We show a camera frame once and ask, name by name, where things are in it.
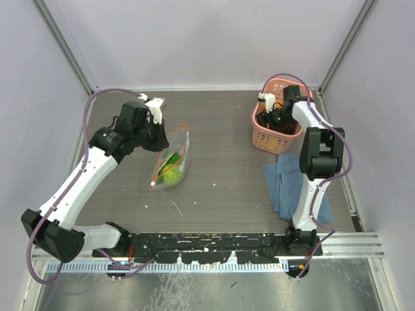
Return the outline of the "green custard apple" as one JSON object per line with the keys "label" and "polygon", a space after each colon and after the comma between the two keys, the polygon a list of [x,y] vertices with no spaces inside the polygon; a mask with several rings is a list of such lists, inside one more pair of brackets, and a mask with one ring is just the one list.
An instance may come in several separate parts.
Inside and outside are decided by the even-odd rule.
{"label": "green custard apple", "polygon": [[182,179],[182,173],[177,165],[166,165],[162,171],[163,182],[168,186],[178,184]]}

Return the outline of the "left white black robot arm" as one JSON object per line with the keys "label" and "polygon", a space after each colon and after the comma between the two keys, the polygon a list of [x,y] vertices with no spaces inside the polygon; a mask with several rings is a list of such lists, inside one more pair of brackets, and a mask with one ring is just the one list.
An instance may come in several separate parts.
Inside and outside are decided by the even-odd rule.
{"label": "left white black robot arm", "polygon": [[107,249],[116,257],[130,249],[130,233],[107,222],[77,226],[79,213],[101,181],[135,148],[160,152],[169,146],[162,98],[126,102],[110,127],[95,132],[71,175],[37,211],[26,210],[21,221],[34,244],[63,263],[79,253]]}

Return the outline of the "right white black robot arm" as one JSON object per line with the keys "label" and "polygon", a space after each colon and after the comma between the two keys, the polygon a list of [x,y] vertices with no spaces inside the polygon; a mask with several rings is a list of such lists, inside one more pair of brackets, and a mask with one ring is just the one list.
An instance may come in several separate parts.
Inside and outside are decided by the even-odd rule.
{"label": "right white black robot arm", "polygon": [[318,212],[326,189],[341,170],[344,153],[344,130],[321,116],[310,95],[308,91],[305,97],[298,85],[289,85],[283,88],[281,108],[276,107],[275,95],[264,91],[258,95],[265,107],[257,118],[260,125],[281,130],[294,120],[305,130],[299,156],[302,190],[284,238],[284,248],[291,255],[307,253],[318,243]]}

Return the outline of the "clear red zip top bag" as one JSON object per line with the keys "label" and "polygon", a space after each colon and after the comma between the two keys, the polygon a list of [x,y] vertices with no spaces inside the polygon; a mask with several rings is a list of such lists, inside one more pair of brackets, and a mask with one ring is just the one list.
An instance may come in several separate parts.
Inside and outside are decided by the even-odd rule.
{"label": "clear red zip top bag", "polygon": [[150,188],[165,189],[179,184],[190,163],[189,123],[167,134],[169,147],[158,153]]}

